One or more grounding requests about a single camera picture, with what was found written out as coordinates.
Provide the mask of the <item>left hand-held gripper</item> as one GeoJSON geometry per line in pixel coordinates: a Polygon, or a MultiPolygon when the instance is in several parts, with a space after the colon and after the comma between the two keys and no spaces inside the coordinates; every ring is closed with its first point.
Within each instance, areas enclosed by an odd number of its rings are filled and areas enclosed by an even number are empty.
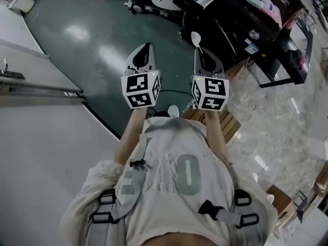
{"type": "Polygon", "coordinates": [[[128,56],[126,73],[121,77],[121,87],[122,94],[131,109],[155,106],[161,89],[161,72],[136,69],[155,68],[155,66],[155,51],[151,43],[142,44],[128,56]]]}

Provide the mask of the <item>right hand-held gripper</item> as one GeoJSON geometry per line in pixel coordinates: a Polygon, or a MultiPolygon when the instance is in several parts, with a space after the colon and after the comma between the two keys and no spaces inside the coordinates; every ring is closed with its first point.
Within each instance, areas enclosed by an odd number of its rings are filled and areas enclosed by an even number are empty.
{"type": "MultiPolygon", "coordinates": [[[[194,74],[223,73],[222,61],[211,51],[196,48],[194,74]]],[[[191,92],[199,110],[222,111],[229,99],[230,81],[223,78],[192,75],[191,92]]]]}

